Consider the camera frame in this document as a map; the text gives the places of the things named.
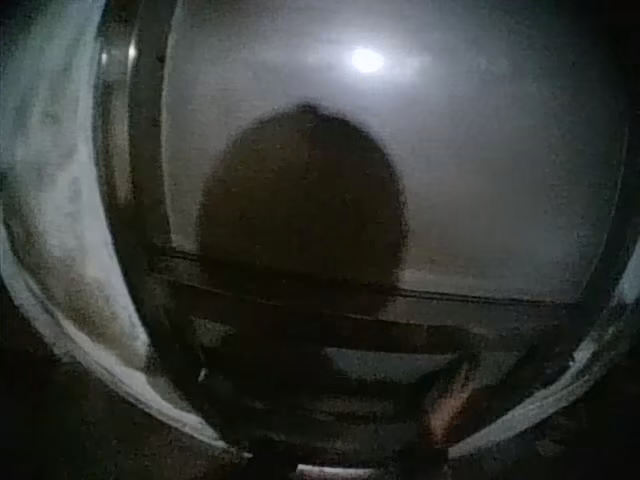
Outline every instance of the dark floor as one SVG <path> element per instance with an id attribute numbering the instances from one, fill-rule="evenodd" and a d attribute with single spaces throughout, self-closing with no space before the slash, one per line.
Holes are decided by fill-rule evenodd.
<path id="1" fill-rule="evenodd" d="M 191 480 L 221 463 L 210 448 L 129 404 L 81 366 L 56 360 L 6 295 L 1 306 L 0 478 Z M 452 478 L 637 478 L 637 432 L 639 348 L 578 404 L 455 465 Z"/>

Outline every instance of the dark silhouette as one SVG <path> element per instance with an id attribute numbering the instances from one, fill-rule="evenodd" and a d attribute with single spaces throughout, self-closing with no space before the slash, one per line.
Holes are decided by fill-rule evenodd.
<path id="1" fill-rule="evenodd" d="M 403 210 L 382 147 L 350 121 L 304 104 L 250 125 L 216 159 L 200 205 L 200 251 L 254 271 L 393 287 L 405 247 Z M 207 274 L 224 280 L 215 268 Z M 368 304 L 367 315 L 380 303 Z M 304 328 L 304 315 L 300 322 Z M 237 402 L 229 403 L 250 398 L 268 405 L 268 429 L 277 431 L 291 423 L 303 396 L 330 390 L 339 374 L 322 345 L 291 341 L 271 328 L 273 315 L 240 323 L 205 355 L 232 385 Z M 226 419 L 242 417 L 221 426 L 227 438 L 247 440 L 251 428 L 240 427 L 246 412 L 227 413 Z"/>

